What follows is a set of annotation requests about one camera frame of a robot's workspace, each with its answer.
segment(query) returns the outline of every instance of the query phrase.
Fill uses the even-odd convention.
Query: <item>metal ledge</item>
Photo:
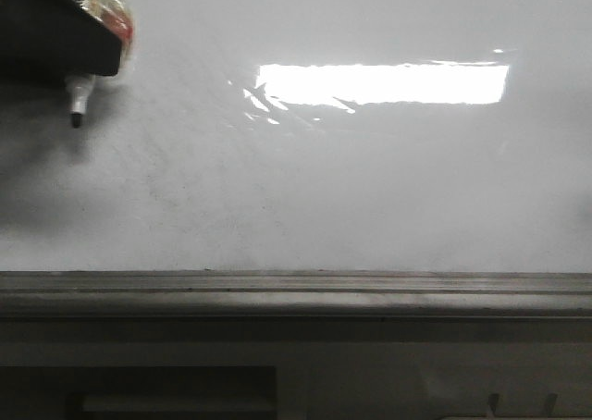
[[[2,317],[592,317],[592,274],[5,272]]]

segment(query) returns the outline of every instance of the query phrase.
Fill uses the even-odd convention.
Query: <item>white surface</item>
[[[134,70],[83,132],[65,94],[1,87],[0,269],[590,270],[592,0],[130,1]],[[494,104],[390,69],[332,105],[256,89],[483,63]]]

